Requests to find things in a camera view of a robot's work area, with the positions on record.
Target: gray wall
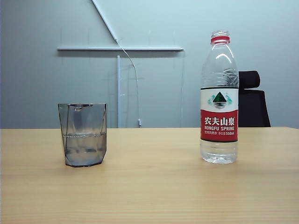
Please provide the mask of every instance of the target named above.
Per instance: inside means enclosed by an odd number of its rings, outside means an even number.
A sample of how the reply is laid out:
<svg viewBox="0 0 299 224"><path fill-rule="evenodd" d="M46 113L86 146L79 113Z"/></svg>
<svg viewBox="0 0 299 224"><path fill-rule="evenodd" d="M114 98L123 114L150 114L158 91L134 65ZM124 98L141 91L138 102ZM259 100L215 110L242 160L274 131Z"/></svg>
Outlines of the gray wall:
<svg viewBox="0 0 299 224"><path fill-rule="evenodd" d="M185 49L129 53L137 66L143 127L199 126L200 72L210 35L228 29L239 70L260 73L271 124L299 128L299 1L97 2L123 46ZM137 126L135 74L125 55L58 52L62 44L116 47L91 0L1 1L2 128L58 128L59 102L107 102L108 125L116 127L117 55L122 126Z"/></svg>

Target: headrest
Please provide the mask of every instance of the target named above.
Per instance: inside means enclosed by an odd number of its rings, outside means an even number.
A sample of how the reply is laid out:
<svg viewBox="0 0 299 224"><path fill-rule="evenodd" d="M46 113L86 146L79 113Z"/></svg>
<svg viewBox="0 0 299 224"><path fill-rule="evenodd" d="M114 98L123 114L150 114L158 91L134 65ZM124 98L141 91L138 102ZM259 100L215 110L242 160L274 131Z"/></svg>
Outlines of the headrest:
<svg viewBox="0 0 299 224"><path fill-rule="evenodd" d="M250 89L259 87L261 83L257 71L239 71L239 89Z"/></svg>

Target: black chair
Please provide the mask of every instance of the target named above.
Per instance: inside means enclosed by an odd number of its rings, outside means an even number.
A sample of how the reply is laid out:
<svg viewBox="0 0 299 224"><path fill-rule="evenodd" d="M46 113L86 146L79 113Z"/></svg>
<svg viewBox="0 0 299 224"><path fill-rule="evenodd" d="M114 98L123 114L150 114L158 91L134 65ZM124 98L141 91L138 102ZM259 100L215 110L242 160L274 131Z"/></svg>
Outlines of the black chair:
<svg viewBox="0 0 299 224"><path fill-rule="evenodd" d="M247 90L260 85L257 71L239 71L239 127L271 127L265 92Z"/></svg>

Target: bottle label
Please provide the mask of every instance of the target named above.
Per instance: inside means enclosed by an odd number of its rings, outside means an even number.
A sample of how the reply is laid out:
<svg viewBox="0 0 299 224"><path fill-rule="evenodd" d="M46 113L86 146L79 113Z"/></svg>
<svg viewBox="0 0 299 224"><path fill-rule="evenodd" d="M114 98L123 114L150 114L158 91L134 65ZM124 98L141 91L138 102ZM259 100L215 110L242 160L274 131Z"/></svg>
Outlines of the bottle label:
<svg viewBox="0 0 299 224"><path fill-rule="evenodd" d="M238 88L201 88L200 95L200 139L238 141Z"/></svg>

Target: water bottle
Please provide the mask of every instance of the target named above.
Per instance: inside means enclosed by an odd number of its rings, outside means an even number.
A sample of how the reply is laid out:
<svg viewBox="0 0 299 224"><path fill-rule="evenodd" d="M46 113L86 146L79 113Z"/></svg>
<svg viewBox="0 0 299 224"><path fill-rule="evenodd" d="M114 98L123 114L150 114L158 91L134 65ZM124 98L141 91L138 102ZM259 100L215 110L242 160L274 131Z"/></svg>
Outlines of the water bottle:
<svg viewBox="0 0 299 224"><path fill-rule="evenodd" d="M211 163L237 158L239 74L229 43L227 30L213 32L202 70L200 152Z"/></svg>

